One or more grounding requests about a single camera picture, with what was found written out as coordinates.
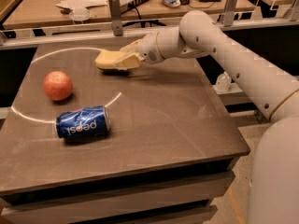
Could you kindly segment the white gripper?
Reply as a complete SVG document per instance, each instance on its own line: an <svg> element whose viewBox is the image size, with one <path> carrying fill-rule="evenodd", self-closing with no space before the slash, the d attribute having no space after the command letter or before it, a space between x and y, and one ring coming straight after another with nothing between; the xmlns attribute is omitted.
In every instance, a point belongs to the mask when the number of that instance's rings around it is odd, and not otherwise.
<svg viewBox="0 0 299 224"><path fill-rule="evenodd" d="M119 57L113 62L114 67L117 70L130 70L140 67L143 60L146 63L162 62L164 57L158 49L157 38L158 34L148 34L122 47Z"/></svg>

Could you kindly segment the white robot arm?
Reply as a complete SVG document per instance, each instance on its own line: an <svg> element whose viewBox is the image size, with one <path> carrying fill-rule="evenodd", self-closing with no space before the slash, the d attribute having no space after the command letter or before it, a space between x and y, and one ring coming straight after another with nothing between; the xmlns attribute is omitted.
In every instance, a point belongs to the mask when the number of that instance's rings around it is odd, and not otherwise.
<svg viewBox="0 0 299 224"><path fill-rule="evenodd" d="M228 37L203 11L123 47L146 63L209 55L272 122L254 154L247 224L299 224L299 81Z"/></svg>

